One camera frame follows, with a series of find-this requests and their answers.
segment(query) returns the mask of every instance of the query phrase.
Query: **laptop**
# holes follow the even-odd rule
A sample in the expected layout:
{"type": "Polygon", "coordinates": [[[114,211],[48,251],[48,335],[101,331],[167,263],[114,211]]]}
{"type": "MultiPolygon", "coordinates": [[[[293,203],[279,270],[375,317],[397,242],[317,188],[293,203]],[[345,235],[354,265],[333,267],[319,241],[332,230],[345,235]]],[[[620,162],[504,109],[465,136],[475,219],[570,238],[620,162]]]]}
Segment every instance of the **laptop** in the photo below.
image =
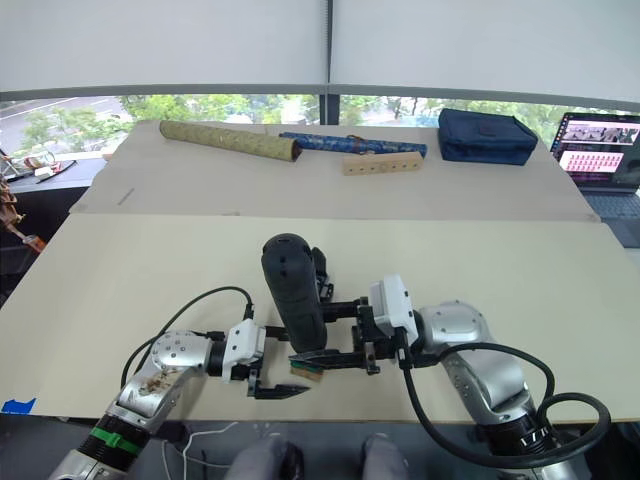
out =
{"type": "Polygon", "coordinates": [[[640,248],[640,116],[567,112],[551,153],[625,248],[640,248]]]}

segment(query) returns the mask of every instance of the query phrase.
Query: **gray pants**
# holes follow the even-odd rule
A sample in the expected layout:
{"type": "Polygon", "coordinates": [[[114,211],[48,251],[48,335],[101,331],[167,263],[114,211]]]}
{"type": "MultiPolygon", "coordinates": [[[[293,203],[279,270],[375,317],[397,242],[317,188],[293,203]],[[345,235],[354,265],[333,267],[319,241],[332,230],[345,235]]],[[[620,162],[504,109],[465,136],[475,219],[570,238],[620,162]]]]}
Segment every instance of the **gray pants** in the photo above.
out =
{"type": "MultiPolygon", "coordinates": [[[[241,451],[233,461],[225,480],[278,480],[287,452],[280,436],[263,438],[241,451]]],[[[391,441],[380,435],[364,443],[362,480],[407,480],[407,462],[391,441]]]]}

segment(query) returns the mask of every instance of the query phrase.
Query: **road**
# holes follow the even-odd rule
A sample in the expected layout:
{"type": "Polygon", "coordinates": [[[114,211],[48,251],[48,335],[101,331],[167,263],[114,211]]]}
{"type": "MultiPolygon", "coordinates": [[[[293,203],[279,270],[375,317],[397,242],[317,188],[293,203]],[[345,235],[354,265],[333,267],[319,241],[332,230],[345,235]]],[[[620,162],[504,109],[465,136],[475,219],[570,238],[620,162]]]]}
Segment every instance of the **road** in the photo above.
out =
{"type": "Polygon", "coordinates": [[[91,108],[99,116],[127,115],[118,97],[73,97],[29,100],[0,110],[0,148],[11,154],[19,150],[30,112],[53,113],[54,108],[91,108]]]}

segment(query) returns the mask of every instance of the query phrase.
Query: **desk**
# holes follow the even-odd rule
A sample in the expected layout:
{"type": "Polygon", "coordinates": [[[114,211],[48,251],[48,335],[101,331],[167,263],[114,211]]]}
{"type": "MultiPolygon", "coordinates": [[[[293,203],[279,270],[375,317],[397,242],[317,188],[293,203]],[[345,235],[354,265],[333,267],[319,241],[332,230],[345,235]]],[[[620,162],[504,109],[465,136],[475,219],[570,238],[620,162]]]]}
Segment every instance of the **desk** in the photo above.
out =
{"type": "Polygon", "coordinates": [[[417,172],[346,177],[341,153],[306,150],[289,163],[167,140],[158,122],[142,122],[72,212],[599,221],[542,142],[519,167],[444,161],[434,128],[223,125],[426,143],[428,152],[417,172]]]}
{"type": "MultiPolygon", "coordinates": [[[[461,299],[484,313],[495,337],[547,362],[557,390],[605,402],[616,420],[640,418],[637,339],[640,272],[602,224],[589,222],[357,221],[171,215],[72,214],[0,310],[0,384],[7,400],[36,397],[38,415],[99,417],[119,390],[122,365],[184,303],[235,284],[260,324],[279,324],[260,267],[264,242],[290,231],[327,255],[336,301],[368,293],[397,272],[414,306],[461,299]]],[[[220,294],[176,324],[227,329],[243,300],[220,294]]],[[[349,348],[351,322],[329,326],[349,348]]],[[[416,421],[397,366],[328,372],[320,384],[288,374],[284,343],[268,342],[266,385],[309,384],[283,401],[247,398],[245,382],[193,382],[174,418],[416,421]]],[[[525,366],[536,398],[543,378],[525,366]]],[[[415,373],[427,412],[469,417],[442,367],[415,373]]],[[[555,420],[590,419],[572,402],[555,420]]]]}

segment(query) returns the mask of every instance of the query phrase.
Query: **laptop screen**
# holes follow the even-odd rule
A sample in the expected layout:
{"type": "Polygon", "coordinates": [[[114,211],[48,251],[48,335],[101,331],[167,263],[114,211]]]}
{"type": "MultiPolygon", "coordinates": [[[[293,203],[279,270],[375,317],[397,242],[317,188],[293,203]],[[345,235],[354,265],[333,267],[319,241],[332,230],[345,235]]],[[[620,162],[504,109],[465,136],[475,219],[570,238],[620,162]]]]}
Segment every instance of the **laptop screen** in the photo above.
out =
{"type": "Polygon", "coordinates": [[[640,117],[565,113],[551,153],[579,187],[640,186],[640,117]]]}

